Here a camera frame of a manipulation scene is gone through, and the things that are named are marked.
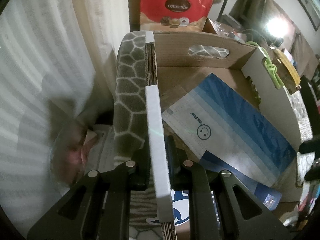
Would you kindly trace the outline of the blue gradient mask package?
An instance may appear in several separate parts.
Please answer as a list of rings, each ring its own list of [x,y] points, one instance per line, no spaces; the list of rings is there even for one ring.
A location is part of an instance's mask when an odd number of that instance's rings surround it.
[[[272,186],[296,151],[249,102],[214,74],[173,103],[164,122],[198,158],[206,151]]]

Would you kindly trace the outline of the cardboard box with handles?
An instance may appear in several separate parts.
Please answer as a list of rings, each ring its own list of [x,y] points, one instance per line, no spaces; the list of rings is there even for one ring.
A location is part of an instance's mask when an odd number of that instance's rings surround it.
[[[290,239],[236,172],[283,180],[302,142],[286,87],[259,47],[205,33],[145,33],[145,101],[157,217],[174,231],[188,193],[191,239]]]

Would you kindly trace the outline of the gold snack package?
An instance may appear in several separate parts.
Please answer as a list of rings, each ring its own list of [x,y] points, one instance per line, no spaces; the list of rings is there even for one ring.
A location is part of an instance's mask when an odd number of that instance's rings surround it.
[[[300,90],[300,76],[287,56],[273,46],[267,52],[267,71],[276,89],[285,87],[291,95]]]

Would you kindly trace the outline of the grey honeycomb pattern blanket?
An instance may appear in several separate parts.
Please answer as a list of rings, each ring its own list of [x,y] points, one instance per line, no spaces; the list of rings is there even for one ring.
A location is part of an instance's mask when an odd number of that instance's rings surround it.
[[[113,121],[118,162],[129,160],[141,148],[150,148],[145,101],[145,33],[134,31],[126,34],[118,51]],[[284,201],[299,201],[302,190],[298,188],[297,170],[296,156],[283,180],[268,187],[278,190]],[[161,226],[164,239],[182,238],[186,231],[190,233],[189,221],[175,226],[174,231],[166,231],[167,225],[158,220],[152,165],[150,171],[150,184],[146,191],[133,191],[131,194],[130,224],[139,231],[137,237],[140,239],[156,237],[154,228],[157,225]]]

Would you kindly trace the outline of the white curtain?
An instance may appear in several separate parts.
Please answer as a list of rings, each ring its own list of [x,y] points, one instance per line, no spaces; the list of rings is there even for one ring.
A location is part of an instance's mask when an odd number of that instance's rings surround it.
[[[128,0],[1,0],[1,207],[26,235],[59,199],[56,137],[112,106]]]

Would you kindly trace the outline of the red Collection gift bag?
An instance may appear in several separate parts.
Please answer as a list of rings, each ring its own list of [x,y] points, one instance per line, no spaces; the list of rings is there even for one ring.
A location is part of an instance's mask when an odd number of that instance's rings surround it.
[[[131,30],[199,31],[214,0],[129,0]]]

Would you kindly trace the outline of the bright desk lamp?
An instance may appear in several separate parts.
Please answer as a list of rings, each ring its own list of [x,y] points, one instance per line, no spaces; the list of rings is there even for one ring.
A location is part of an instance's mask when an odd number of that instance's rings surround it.
[[[289,32],[289,25],[283,18],[274,17],[267,22],[266,30],[274,37],[283,38]]]

